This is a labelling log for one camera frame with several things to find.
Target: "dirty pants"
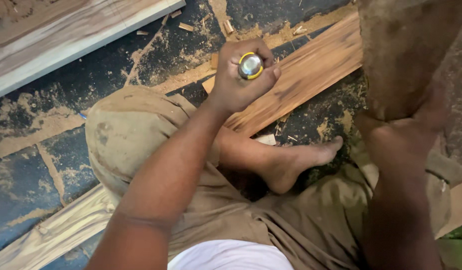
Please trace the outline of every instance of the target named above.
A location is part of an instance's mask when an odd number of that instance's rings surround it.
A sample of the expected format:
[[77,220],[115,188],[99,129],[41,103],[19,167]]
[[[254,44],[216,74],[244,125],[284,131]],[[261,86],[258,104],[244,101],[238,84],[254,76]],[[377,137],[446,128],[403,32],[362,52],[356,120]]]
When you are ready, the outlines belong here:
[[[181,95],[166,97],[143,86],[123,88],[91,108],[86,121],[89,159],[113,203],[119,203],[144,160],[194,110]],[[342,166],[336,175],[299,195],[250,202],[216,169],[219,147],[214,143],[192,202],[172,230],[168,260],[204,241],[235,239],[277,247],[296,270],[367,268],[362,226],[378,169],[362,141],[352,144],[354,164]],[[427,172],[436,233],[449,218],[449,184],[462,180],[462,167],[432,152]]]

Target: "person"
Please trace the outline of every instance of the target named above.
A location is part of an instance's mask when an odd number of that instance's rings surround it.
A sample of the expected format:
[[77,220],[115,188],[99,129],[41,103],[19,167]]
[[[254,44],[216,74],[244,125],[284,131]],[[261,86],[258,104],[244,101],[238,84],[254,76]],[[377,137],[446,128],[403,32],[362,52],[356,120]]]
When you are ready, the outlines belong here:
[[[265,68],[245,81],[237,64],[250,51]],[[85,124],[89,158],[117,207],[85,269],[443,269],[433,236],[462,176],[430,152],[446,119],[444,91],[430,89],[412,118],[360,114],[354,164],[292,195],[297,176],[330,162],[342,137],[274,147],[223,127],[280,76],[262,40],[228,42],[198,109],[143,86],[97,102]],[[252,203],[217,165],[252,171],[274,193]]]

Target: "hand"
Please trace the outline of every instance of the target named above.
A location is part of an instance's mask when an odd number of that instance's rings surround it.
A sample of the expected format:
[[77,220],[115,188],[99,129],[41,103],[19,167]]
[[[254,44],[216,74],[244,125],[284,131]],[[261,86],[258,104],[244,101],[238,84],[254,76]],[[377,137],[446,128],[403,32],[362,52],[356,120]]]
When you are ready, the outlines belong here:
[[429,151],[447,118],[444,88],[433,86],[428,93],[412,118],[386,123],[372,118],[368,111],[357,116],[355,123],[371,160],[384,175],[424,174]]
[[[248,52],[258,54],[264,61],[263,72],[253,80],[238,74],[239,60]],[[280,76],[281,70],[274,65],[273,54],[262,39],[227,42],[219,52],[216,82],[208,100],[228,114],[242,112],[273,88]]]

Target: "dusty floor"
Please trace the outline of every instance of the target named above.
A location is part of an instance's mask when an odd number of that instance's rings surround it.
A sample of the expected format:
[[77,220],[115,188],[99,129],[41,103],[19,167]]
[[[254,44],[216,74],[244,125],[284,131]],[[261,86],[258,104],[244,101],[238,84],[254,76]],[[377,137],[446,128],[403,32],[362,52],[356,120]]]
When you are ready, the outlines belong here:
[[[179,93],[198,106],[207,97],[201,83],[214,73],[211,53],[224,42],[262,37],[282,59],[356,10],[348,0],[293,0],[279,8],[282,3],[188,1],[183,14],[170,18],[166,26],[158,20],[140,29],[149,35],[130,33],[0,98],[0,249],[98,184],[87,157],[84,119],[78,113],[86,114],[96,101],[128,84]],[[203,26],[201,19],[207,14],[211,17]],[[236,28],[232,35],[222,27],[227,19]],[[178,28],[179,22],[195,26],[195,31]],[[307,33],[293,36],[299,26]],[[449,80],[462,82],[462,70],[455,70]],[[445,148],[462,164],[462,84],[453,85]],[[286,122],[275,122],[260,134],[275,133],[280,145],[319,143],[335,135],[346,139],[365,93],[363,72],[357,70],[296,108]],[[335,172],[347,159],[346,146],[328,166],[301,175],[296,190]],[[251,199],[267,192],[259,180],[239,187]],[[45,269],[82,268],[99,237]]]

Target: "white shirt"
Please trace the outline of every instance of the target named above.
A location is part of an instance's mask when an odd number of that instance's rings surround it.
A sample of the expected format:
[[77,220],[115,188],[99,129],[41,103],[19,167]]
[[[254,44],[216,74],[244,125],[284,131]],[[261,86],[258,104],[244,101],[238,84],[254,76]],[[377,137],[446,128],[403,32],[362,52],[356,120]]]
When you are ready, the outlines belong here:
[[274,246],[240,240],[213,240],[184,250],[168,270],[293,270]]

